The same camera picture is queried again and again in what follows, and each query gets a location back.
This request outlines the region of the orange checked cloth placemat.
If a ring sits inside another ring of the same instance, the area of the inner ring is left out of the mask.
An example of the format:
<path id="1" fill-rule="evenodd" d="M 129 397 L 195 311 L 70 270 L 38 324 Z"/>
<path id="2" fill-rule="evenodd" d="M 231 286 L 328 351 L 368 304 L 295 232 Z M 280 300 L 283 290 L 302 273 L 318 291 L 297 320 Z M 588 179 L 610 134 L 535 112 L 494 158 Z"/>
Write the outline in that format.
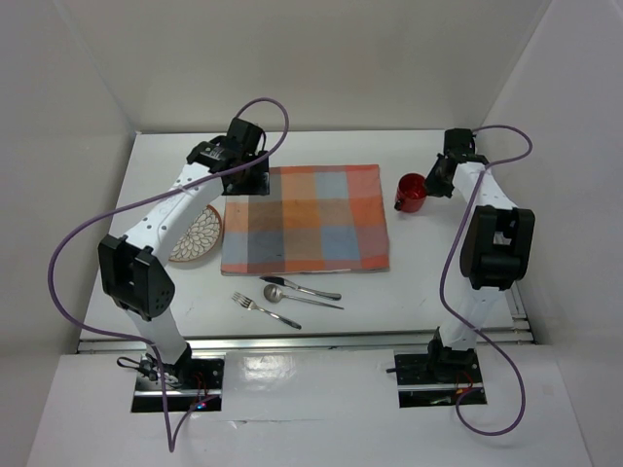
<path id="1" fill-rule="evenodd" d="M 388 267 L 381 170 L 376 164 L 274 167 L 268 195 L 226 201 L 225 275 Z"/>

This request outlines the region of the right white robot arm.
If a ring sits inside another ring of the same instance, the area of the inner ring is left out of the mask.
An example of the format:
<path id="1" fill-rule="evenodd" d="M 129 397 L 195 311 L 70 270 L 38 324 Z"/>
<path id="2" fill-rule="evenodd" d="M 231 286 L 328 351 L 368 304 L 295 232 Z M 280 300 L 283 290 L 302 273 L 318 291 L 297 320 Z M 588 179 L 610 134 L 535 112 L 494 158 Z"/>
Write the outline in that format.
<path id="1" fill-rule="evenodd" d="M 424 181 L 431 197 L 458 193 L 467 202 L 442 276 L 447 276 L 459 251 L 459 271 L 468 282 L 468 295 L 453 318 L 437 328 L 424 359 L 426 373 L 438 382 L 450 382 L 472 368 L 478 332 L 495 303 L 528 269 L 534 213 L 504 193 L 490 165 L 477 153 L 473 130 L 452 128 L 444 132 L 443 151 Z"/>

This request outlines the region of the red mug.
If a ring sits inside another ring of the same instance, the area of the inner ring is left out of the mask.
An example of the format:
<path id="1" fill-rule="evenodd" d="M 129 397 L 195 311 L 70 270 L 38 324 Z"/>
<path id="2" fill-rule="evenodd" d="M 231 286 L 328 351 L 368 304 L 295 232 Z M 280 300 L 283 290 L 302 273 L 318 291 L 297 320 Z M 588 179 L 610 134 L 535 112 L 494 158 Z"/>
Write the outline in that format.
<path id="1" fill-rule="evenodd" d="M 403 213 L 418 212 L 426 199 L 425 178 L 418 173 L 403 175 L 397 186 L 394 209 Z"/>

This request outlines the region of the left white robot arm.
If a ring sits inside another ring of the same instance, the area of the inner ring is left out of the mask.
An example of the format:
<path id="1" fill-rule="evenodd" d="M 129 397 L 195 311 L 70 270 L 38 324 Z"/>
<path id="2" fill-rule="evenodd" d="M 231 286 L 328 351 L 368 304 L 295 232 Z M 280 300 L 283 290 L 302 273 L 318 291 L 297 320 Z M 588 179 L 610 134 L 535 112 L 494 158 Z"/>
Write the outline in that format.
<path id="1" fill-rule="evenodd" d="M 192 350 L 172 316 L 175 286 L 165 270 L 182 235 L 212 201 L 223 195 L 266 195 L 269 165 L 261 143 L 265 131 L 232 119 L 226 134 L 198 144 L 171 187 L 123 235 L 105 236 L 97 248 L 102 288 L 134 323 L 140 337 L 155 348 L 148 353 L 150 379 L 171 388 L 192 376 Z"/>

